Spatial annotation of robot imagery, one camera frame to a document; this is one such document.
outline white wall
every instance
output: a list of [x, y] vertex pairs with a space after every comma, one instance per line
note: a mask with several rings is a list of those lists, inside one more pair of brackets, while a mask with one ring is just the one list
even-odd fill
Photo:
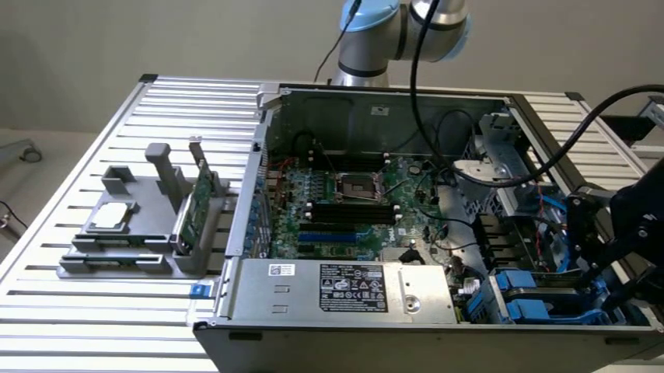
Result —
[[[596, 103], [664, 80], [662, 0], [467, 2], [466, 49], [422, 66], [423, 85], [577, 90]], [[97, 131], [144, 72], [310, 80], [340, 3], [0, 0], [0, 127]], [[406, 83], [407, 62], [390, 69]]]

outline metal panel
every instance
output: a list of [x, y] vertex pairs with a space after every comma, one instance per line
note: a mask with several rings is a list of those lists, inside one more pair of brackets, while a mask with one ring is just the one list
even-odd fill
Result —
[[[566, 97], [537, 94], [526, 95], [526, 100], [558, 144], [563, 144], [587, 115], [587, 105]], [[601, 120], [590, 124], [577, 144], [571, 147], [567, 157], [577, 166], [583, 179], [608, 190], [618, 190], [628, 186], [642, 175], [637, 157], [621, 141], [616, 141], [613, 132]], [[530, 159], [538, 164], [531, 153]]]
[[[141, 154], [151, 142], [169, 143], [173, 164], [185, 176], [195, 176], [197, 170], [184, 152], [188, 137], [201, 135], [211, 168], [231, 180], [231, 193], [239, 193], [259, 122], [257, 87], [256, 82], [180, 77], [137, 84], [0, 265], [0, 369], [216, 371], [188, 326], [212, 309], [211, 300], [188, 299], [193, 281], [64, 281], [54, 268], [100, 196], [99, 176], [105, 168], [128, 164], [135, 175], [155, 176]], [[561, 93], [522, 93], [563, 141], [585, 113]], [[606, 165], [609, 158], [597, 154], [609, 155], [612, 162], [621, 158], [593, 127], [569, 153], [581, 173], [609, 188], [634, 180], [626, 162]], [[235, 199], [229, 198], [220, 216], [203, 282], [217, 277], [224, 262]]]

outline cable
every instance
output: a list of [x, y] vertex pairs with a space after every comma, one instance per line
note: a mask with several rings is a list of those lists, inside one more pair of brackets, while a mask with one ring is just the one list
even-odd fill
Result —
[[[475, 120], [473, 119], [473, 116], [462, 109], [451, 109], [441, 116], [439, 121], [438, 121], [438, 126], [434, 127], [435, 139], [438, 140], [439, 129], [442, 127], [445, 119], [447, 119], [447, 115], [454, 114], [454, 113], [462, 113], [470, 119], [471, 138], [474, 139], [475, 138], [475, 125], [474, 125]], [[407, 139], [399, 145], [396, 145], [394, 148], [391, 148], [387, 152], [388, 153], [398, 152], [407, 144], [410, 144], [410, 142], [412, 141], [412, 139], [415, 138], [418, 133], [419, 133], [419, 130], [414, 130], [411, 135], [407, 137]]]
[[327, 59], [330, 58], [330, 55], [332, 54], [334, 50], [336, 49], [336, 47], [340, 43], [340, 39], [343, 39], [343, 35], [346, 35], [346, 31], [348, 30], [350, 22], [352, 22], [352, 19], [355, 18], [355, 14], [356, 14], [356, 11], [358, 11], [360, 5], [362, 5], [362, 0], [355, 0], [352, 5], [350, 6], [348, 15], [346, 18], [346, 25], [343, 26], [343, 30], [340, 31], [339, 37], [336, 38], [336, 41], [334, 42], [334, 45], [331, 46], [331, 49], [323, 58], [323, 62], [320, 62], [320, 65], [318, 66], [318, 70], [315, 71], [315, 76], [314, 76], [314, 83], [318, 81], [318, 75], [320, 74], [320, 69], [323, 68], [324, 63], [327, 62]]
[[6, 204], [5, 201], [0, 200], [0, 204], [5, 207], [6, 211], [9, 211], [9, 215], [13, 216], [13, 218], [16, 219], [16, 221], [18, 221], [18, 223], [21, 223], [22, 227], [25, 229], [28, 229], [28, 224], [25, 224], [21, 220], [21, 218], [18, 218], [18, 215], [16, 215], [16, 212], [13, 212], [12, 208], [9, 207], [9, 205]]
[[451, 109], [439, 118], [438, 126], [435, 127], [435, 148], [437, 149], [439, 148], [439, 129], [443, 126], [445, 119], [447, 119], [447, 117], [451, 114], [455, 114], [455, 113], [463, 114], [466, 116], [466, 118], [469, 119], [469, 121], [470, 121], [469, 122], [470, 123], [470, 139], [471, 139], [470, 143], [471, 143], [471, 147], [473, 148], [475, 146], [475, 120], [473, 119], [473, 116], [470, 115], [470, 113], [467, 113], [465, 110], [462, 110], [462, 109]]
[[422, 133], [422, 137], [424, 138], [424, 142], [434, 154], [435, 160], [439, 161], [442, 165], [450, 168], [450, 170], [457, 174], [461, 178], [466, 179], [474, 184], [482, 185], [483, 187], [493, 187], [493, 188], [507, 188], [507, 187], [517, 187], [518, 185], [527, 183], [529, 181], [533, 181], [539, 177], [553, 166], [554, 164], [562, 159], [565, 154], [567, 153], [569, 149], [573, 147], [578, 139], [581, 138], [582, 133], [590, 127], [591, 122], [597, 119], [600, 114], [606, 110], [606, 108], [613, 105], [617, 101], [620, 101], [622, 98], [632, 96], [637, 93], [645, 93], [645, 92], [654, 92], [654, 93], [664, 93], [664, 85], [658, 84], [649, 84], [649, 85], [638, 85], [632, 88], [626, 88], [613, 95], [610, 95], [601, 103], [594, 107], [593, 110], [590, 110], [590, 113], [585, 116], [585, 118], [581, 121], [581, 124], [578, 125], [577, 129], [573, 131], [571, 136], [569, 136], [567, 141], [562, 144], [559, 147], [559, 150], [550, 156], [549, 160], [541, 165], [541, 167], [529, 175], [521, 176], [515, 179], [505, 180], [501, 182], [490, 182], [490, 181], [483, 181], [473, 176], [465, 174], [463, 171], [459, 169], [455, 169], [450, 162], [445, 159], [445, 157], [438, 153], [438, 149], [434, 146], [434, 143], [431, 140], [426, 137], [426, 131], [424, 131], [424, 125], [422, 124], [422, 118], [420, 118], [420, 113], [419, 109], [416, 106], [416, 68], [419, 64], [419, 55], [422, 51], [422, 45], [424, 43], [424, 37], [426, 37], [426, 31], [428, 29], [428, 25], [431, 23], [431, 19], [434, 17], [434, 12], [435, 8], [438, 8], [438, 3], [439, 0], [431, 0], [431, 3], [428, 5], [428, 11], [426, 13], [424, 17], [424, 23], [422, 24], [420, 27], [420, 32], [419, 36], [416, 39], [416, 45], [415, 45], [415, 53], [412, 55], [412, 64], [411, 64], [411, 78], [410, 78], [410, 97], [411, 97], [411, 110], [412, 110], [412, 117], [415, 119], [415, 124], [419, 132]]
[[471, 224], [463, 220], [459, 220], [459, 219], [454, 219], [454, 218], [439, 218], [438, 216], [433, 216], [431, 214], [428, 214], [424, 210], [422, 210], [420, 208], [416, 209], [423, 215], [424, 217], [427, 218], [431, 218], [434, 220], [439, 220], [439, 221], [454, 221], [457, 223], [461, 223], [463, 224], [466, 227], [469, 227], [470, 229], [473, 228]]
[[438, 249], [441, 249], [441, 250], [445, 250], [445, 251], [454, 251], [454, 250], [463, 249], [467, 246], [473, 246], [473, 245], [477, 245], [477, 242], [467, 243], [466, 245], [461, 245], [458, 247], [442, 247], [442, 246], [438, 246], [438, 245], [435, 245], [435, 247]]

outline sticker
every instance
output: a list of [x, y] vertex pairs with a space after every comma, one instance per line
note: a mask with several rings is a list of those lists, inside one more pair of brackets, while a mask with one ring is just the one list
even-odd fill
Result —
[[294, 264], [270, 264], [267, 274], [270, 276], [294, 276], [295, 275], [295, 265]]
[[320, 264], [324, 312], [387, 312], [386, 296], [383, 266]]
[[390, 115], [390, 108], [386, 106], [371, 106], [371, 115], [386, 117]]

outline power supply label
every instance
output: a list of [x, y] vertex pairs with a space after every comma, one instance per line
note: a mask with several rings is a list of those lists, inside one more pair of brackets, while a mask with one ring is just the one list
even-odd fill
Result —
[[383, 266], [320, 264], [324, 312], [387, 312]]

